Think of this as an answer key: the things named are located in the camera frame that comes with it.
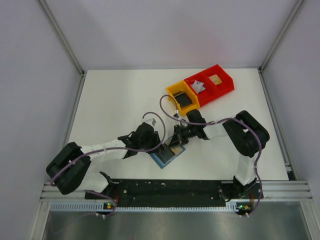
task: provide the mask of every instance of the white wall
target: white wall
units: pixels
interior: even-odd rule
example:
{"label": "white wall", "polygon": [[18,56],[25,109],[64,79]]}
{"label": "white wall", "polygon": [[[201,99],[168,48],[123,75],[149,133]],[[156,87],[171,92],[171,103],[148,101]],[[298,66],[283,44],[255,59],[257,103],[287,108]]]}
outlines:
{"label": "white wall", "polygon": [[79,74],[35,0],[0,1],[0,238],[25,240]]}
{"label": "white wall", "polygon": [[258,67],[297,0],[47,0],[89,69]]}
{"label": "white wall", "polygon": [[308,0],[265,72],[298,176],[320,210],[320,1]]}

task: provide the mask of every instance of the white table surface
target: white table surface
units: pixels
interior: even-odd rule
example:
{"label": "white table surface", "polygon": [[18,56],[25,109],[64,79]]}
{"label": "white table surface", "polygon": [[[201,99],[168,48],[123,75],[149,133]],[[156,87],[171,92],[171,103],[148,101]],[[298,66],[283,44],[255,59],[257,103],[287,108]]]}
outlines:
{"label": "white table surface", "polygon": [[[142,115],[148,111],[163,117],[167,137],[171,136],[177,122],[162,113],[159,98],[166,94],[166,87],[199,71],[201,69],[89,70],[69,142],[94,145],[127,135],[136,130]],[[258,163],[261,179],[288,180],[257,69],[227,68],[225,71],[233,78],[235,90],[201,107],[202,116],[209,122],[247,110],[270,134]],[[170,114],[174,113],[175,108],[167,98],[163,106]],[[156,120],[155,128],[161,138],[162,125]],[[138,153],[126,159],[95,164],[92,170],[106,172],[112,178],[186,180],[231,180],[237,171],[239,153],[228,137],[211,140],[194,137],[185,148],[185,152],[164,169],[148,154]]]}

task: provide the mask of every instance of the purple cable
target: purple cable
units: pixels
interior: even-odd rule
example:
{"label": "purple cable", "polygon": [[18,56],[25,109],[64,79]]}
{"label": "purple cable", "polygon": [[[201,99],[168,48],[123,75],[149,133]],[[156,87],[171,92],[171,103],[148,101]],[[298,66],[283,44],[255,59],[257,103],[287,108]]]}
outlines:
{"label": "purple cable", "polygon": [[[105,215],[107,218],[110,217],[110,216],[112,216],[112,215],[115,213],[115,211],[116,211],[116,209],[117,209],[117,203],[116,203],[116,201],[113,200],[111,197],[109,197],[109,196],[107,196],[107,195],[104,195],[104,194],[101,194],[101,193],[98,193],[98,192],[95,192],[95,191],[91,191],[91,190],[85,190],[85,191],[86,191],[87,193],[94,194],[94,195],[97,195],[97,196],[99,196],[99,197],[108,199],[108,200],[110,200],[110,201],[112,201],[112,202],[114,203],[114,209],[112,210],[112,212],[110,212],[108,215]],[[76,217],[76,218],[75,218],[74,220],[72,220],[71,222],[68,222],[68,223],[67,223],[63,228],[61,228],[59,231],[54,231],[54,230],[53,230],[53,228],[54,228],[54,227],[53,227],[53,222],[52,222],[52,220],[51,220],[50,217],[49,217],[48,221],[50,221],[50,224],[49,224],[50,232],[53,233],[54,235],[58,235],[58,234],[62,233],[66,228],[68,228],[70,225],[72,225],[72,224],[74,224],[76,221],[78,221],[79,219],[81,219],[81,218],[83,218],[83,217],[86,217],[86,216],[91,216],[91,215],[96,215],[96,213],[94,213],[94,212],[87,212],[87,213],[85,213],[85,214],[82,214],[82,215]]]}
{"label": "purple cable", "polygon": [[[162,137],[160,143],[159,143],[157,146],[155,146],[155,147],[153,147],[153,148],[151,148],[151,149],[147,149],[147,150],[134,149],[134,148],[130,148],[130,147],[107,147],[107,148],[102,148],[102,149],[99,149],[99,150],[94,150],[94,151],[90,151],[90,152],[84,153],[84,154],[80,155],[79,157],[77,157],[76,159],[74,159],[74,160],[72,160],[71,162],[69,162],[65,167],[63,167],[63,168],[51,179],[50,185],[51,185],[51,186],[54,186],[54,181],[55,181],[65,170],[67,170],[71,165],[73,165],[74,163],[76,163],[80,158],[83,158],[83,157],[85,157],[85,156],[89,156],[89,155],[91,155],[91,154],[96,154],[96,153],[101,153],[101,152],[104,152],[104,151],[106,151],[106,150],[128,150],[128,151],[133,151],[133,152],[138,152],[138,153],[139,153],[139,152],[147,153],[147,152],[151,152],[151,151],[157,149],[158,147],[160,147],[160,146],[164,143],[165,137],[166,137],[166,125],[165,125],[165,122],[163,121],[163,119],[162,119],[157,113],[155,113],[155,112],[153,112],[153,111],[148,111],[148,112],[146,112],[146,113],[142,116],[142,118],[144,119],[147,114],[156,115],[156,116],[160,119],[160,121],[161,121],[161,123],[162,123],[162,126],[163,126],[163,137]],[[115,213],[115,211],[116,211],[116,209],[117,209],[117,203],[115,202],[114,199],[112,199],[111,197],[109,197],[109,196],[107,196],[107,195],[104,195],[104,194],[101,194],[101,193],[98,193],[98,192],[95,192],[95,191],[91,191],[91,190],[84,190],[84,191],[87,192],[87,193],[94,194],[94,195],[97,195],[97,196],[99,196],[99,197],[102,197],[102,198],[111,200],[111,201],[115,204],[115,206],[114,206],[113,211],[110,212],[110,213],[109,213],[108,215],[106,215],[106,216],[107,216],[107,217],[110,217],[110,216],[112,216],[112,215]],[[85,217],[85,216],[89,216],[89,215],[95,215],[95,213],[89,212],[89,213],[85,213],[85,214],[83,214],[83,215],[80,215],[79,217],[77,217],[75,220],[73,220],[73,221],[71,221],[70,223],[68,223],[66,226],[64,226],[64,227],[63,227],[62,229],[60,229],[59,231],[53,231],[53,230],[52,230],[52,222],[51,222],[51,223],[50,223],[51,232],[52,232],[53,234],[56,234],[56,235],[57,235],[57,234],[61,233],[62,231],[64,231],[64,230],[65,230],[67,227],[69,227],[71,224],[73,224],[74,222],[76,222],[77,220],[79,220],[80,218]]]}
{"label": "purple cable", "polygon": [[80,158],[83,158],[83,157],[85,157],[85,156],[89,156],[89,155],[91,155],[91,154],[101,153],[101,152],[104,152],[104,151],[106,151],[106,150],[128,150],[128,151],[133,151],[133,152],[138,152],[138,153],[140,153],[140,152],[148,153],[148,152],[152,152],[153,150],[156,150],[157,148],[159,148],[159,147],[164,143],[165,137],[166,137],[166,125],[165,125],[165,122],[163,121],[163,119],[162,119],[157,113],[155,113],[155,112],[153,112],[153,111],[148,111],[148,112],[146,112],[146,113],[142,116],[142,118],[144,119],[147,114],[156,115],[156,116],[160,119],[160,121],[161,121],[161,123],[162,123],[162,125],[163,125],[163,137],[162,137],[162,140],[160,141],[160,143],[159,143],[157,146],[155,146],[155,147],[153,147],[153,148],[151,148],[151,149],[148,149],[148,150],[144,150],[144,149],[134,149],[134,148],[130,148],[130,147],[115,146],[115,147],[107,147],[107,148],[102,148],[102,149],[98,149],[98,150],[86,152],[86,153],[78,156],[76,159],[72,160],[71,162],[69,162],[66,166],[64,166],[64,167],[51,179],[50,185],[51,185],[51,186],[54,186],[54,181],[55,181],[65,170],[67,170],[71,165],[73,165],[74,163],[76,163]]}
{"label": "purple cable", "polygon": [[207,123],[196,123],[196,122],[189,122],[189,121],[185,121],[185,120],[179,120],[173,116],[170,116],[163,108],[162,106],[162,99],[165,98],[165,97],[169,97],[173,100],[173,102],[175,103],[175,109],[177,110],[178,109],[178,104],[176,102],[176,99],[170,95],[163,95],[161,98],[160,98],[160,101],[159,101],[159,104],[160,104],[160,108],[162,110],[162,112],[167,116],[169,117],[170,119],[172,120],[175,120],[177,122],[180,122],[180,123],[183,123],[183,124],[190,124],[190,125],[201,125],[201,126],[207,126],[207,125],[215,125],[215,124],[219,124],[219,123],[222,123],[222,122],[225,122],[227,120],[233,120],[233,121],[236,121],[238,124],[244,126],[246,129],[248,129],[248,131],[250,133],[252,133],[252,135],[255,137],[257,143],[258,143],[258,146],[259,146],[259,152],[258,152],[258,155],[253,163],[253,167],[254,167],[254,171],[255,171],[255,174],[256,174],[256,177],[258,178],[258,181],[259,181],[259,185],[260,185],[260,194],[259,194],[259,197],[257,199],[257,202],[254,206],[254,208],[252,209],[252,211],[248,214],[248,215],[244,215],[244,216],[247,216],[247,217],[250,217],[257,209],[258,205],[260,204],[260,201],[262,199],[262,195],[263,195],[263,191],[262,191],[262,181],[261,181],[261,178],[258,174],[258,168],[257,168],[257,164],[258,164],[258,161],[260,159],[260,156],[261,156],[261,153],[262,153],[262,144],[261,144],[261,141],[258,137],[258,135],[248,126],[246,125],[245,123],[243,123],[242,121],[236,119],[236,118],[232,118],[232,117],[227,117],[227,118],[224,118],[224,119],[221,119],[219,121],[214,121],[214,122],[207,122]]}

